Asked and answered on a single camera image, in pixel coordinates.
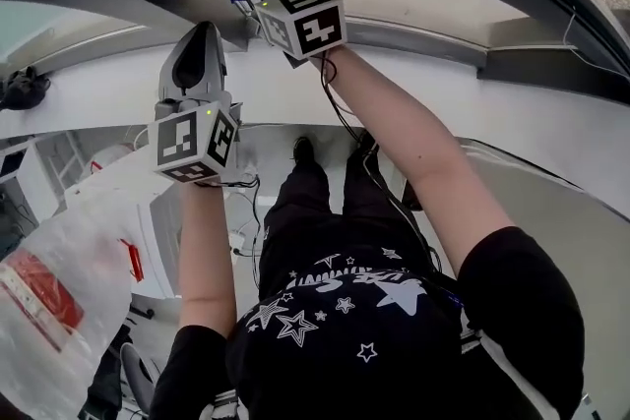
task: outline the person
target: person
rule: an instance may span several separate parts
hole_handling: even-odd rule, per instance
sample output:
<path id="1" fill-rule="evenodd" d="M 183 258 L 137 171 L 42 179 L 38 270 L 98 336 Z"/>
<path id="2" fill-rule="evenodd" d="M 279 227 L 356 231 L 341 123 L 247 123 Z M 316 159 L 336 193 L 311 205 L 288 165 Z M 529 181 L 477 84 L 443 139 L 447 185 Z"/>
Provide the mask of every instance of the person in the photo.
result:
<path id="1" fill-rule="evenodd" d="M 563 274 L 431 111 L 347 47 L 316 63 L 373 136 L 347 162 L 344 215 L 298 140 L 264 222 L 260 303 L 237 321 L 221 189 L 183 188 L 180 329 L 150 418 L 210 418 L 236 393 L 254 420 L 570 419 L 584 323 Z M 381 190 L 374 141 L 407 177 L 454 285 Z"/>

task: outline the white cube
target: white cube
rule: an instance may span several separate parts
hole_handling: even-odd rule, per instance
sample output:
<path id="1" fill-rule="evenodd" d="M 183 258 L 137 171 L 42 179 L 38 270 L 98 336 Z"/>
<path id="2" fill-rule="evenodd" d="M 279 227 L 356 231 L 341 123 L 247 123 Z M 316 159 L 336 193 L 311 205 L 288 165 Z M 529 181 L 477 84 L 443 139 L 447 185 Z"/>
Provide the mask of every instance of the white cube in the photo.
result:
<path id="1" fill-rule="evenodd" d="M 297 60 L 347 41 L 343 0 L 264 0 L 255 8 L 265 38 Z"/>
<path id="2" fill-rule="evenodd" d="M 227 169 L 238 125 L 216 101 L 149 125 L 153 170 L 177 182 L 199 182 Z"/>

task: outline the star print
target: star print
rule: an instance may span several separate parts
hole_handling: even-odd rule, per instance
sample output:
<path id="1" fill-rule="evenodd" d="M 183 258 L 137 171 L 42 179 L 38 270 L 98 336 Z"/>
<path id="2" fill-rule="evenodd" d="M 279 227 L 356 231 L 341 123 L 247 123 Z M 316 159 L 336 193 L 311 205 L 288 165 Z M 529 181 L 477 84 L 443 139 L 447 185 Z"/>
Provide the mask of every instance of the star print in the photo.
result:
<path id="1" fill-rule="evenodd" d="M 417 297 L 420 294 L 426 294 L 426 291 L 422 288 L 422 284 L 419 280 L 411 278 L 405 280 L 403 283 L 392 282 L 376 282 L 376 285 L 380 287 L 385 294 L 387 294 L 381 301 L 379 301 L 377 307 L 391 305 L 396 303 L 400 306 L 407 315 L 415 315 L 417 310 Z"/>
<path id="2" fill-rule="evenodd" d="M 291 336 L 293 341 L 295 341 L 300 348 L 304 344 L 304 336 L 306 333 L 310 330 L 318 329 L 314 324 L 304 320 L 304 310 L 294 317 L 278 315 L 278 320 L 284 324 L 284 327 L 278 333 L 278 339 Z"/>
<path id="3" fill-rule="evenodd" d="M 339 256 L 340 256 L 340 254 L 333 254 L 332 256 L 329 256 L 328 258 L 324 258 L 324 259 L 319 260 L 318 262 L 315 263 L 315 265 L 319 265 L 320 263 L 326 263 L 328 268 L 332 268 L 333 267 L 333 259 L 334 258 L 338 258 Z"/>
<path id="4" fill-rule="evenodd" d="M 337 300 L 337 307 L 335 308 L 335 310 L 341 310 L 342 312 L 347 314 L 350 308 L 355 308 L 354 305 L 351 303 L 350 298 L 339 298 Z"/>
<path id="5" fill-rule="evenodd" d="M 288 311 L 288 308 L 278 306 L 278 303 L 280 303 L 281 301 L 282 298 L 278 298 L 276 301 L 270 303 L 269 305 L 258 305 L 258 313 L 247 322 L 247 325 L 253 323 L 256 320 L 260 320 L 260 324 L 263 327 L 263 330 L 265 330 L 267 328 L 267 324 L 275 314 L 280 314 L 282 312 Z"/>
<path id="6" fill-rule="evenodd" d="M 381 247 L 381 249 L 383 249 L 383 255 L 386 258 L 389 259 L 402 259 L 398 254 L 396 254 L 395 250 L 390 250 L 390 249 L 385 249 L 384 247 Z"/>
<path id="7" fill-rule="evenodd" d="M 370 353 L 363 353 L 365 350 L 369 350 Z M 372 357 L 376 357 L 378 354 L 374 351 L 374 343 L 370 343 L 369 345 L 364 345 L 361 343 L 361 351 L 356 354 L 357 357 L 360 357 L 365 362 L 369 361 Z"/>

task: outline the person's left arm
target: person's left arm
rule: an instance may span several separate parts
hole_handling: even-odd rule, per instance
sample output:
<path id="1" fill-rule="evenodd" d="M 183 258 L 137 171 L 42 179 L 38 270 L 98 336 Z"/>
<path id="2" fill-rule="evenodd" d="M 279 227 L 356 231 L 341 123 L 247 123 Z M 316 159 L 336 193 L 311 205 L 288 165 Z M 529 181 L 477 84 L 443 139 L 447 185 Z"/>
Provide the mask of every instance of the person's left arm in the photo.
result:
<path id="1" fill-rule="evenodd" d="M 234 280 L 221 188 L 182 187 L 180 330 L 159 377 L 149 418 L 199 418 L 231 390 L 226 339 L 236 324 Z"/>

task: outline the plastic bag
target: plastic bag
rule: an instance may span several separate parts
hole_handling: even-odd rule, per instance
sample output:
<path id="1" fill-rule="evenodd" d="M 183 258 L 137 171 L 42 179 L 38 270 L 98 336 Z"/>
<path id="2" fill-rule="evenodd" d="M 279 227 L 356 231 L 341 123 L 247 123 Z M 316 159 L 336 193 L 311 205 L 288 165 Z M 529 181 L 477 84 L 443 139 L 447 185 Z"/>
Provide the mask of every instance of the plastic bag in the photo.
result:
<path id="1" fill-rule="evenodd" d="M 35 420 L 77 418 L 129 311 L 124 231 L 104 216 L 66 210 L 0 263 L 0 391 Z"/>

